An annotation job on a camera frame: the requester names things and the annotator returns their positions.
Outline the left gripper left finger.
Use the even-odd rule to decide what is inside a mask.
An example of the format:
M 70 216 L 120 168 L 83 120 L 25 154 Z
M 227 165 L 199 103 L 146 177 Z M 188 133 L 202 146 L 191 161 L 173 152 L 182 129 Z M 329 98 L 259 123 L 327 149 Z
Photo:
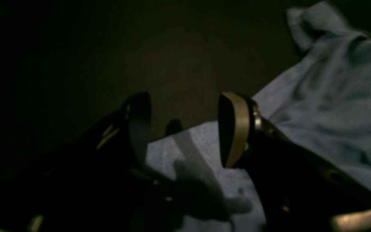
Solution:
M 150 178 L 143 173 L 151 96 L 139 92 L 32 168 L 27 232 L 130 232 Z

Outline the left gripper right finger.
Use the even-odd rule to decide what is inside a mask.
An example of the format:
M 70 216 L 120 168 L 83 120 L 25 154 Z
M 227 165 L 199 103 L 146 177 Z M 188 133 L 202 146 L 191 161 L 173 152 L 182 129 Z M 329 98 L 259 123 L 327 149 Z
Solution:
M 371 191 L 293 143 L 252 99 L 218 101 L 221 163 L 250 176 L 270 232 L 371 232 Z

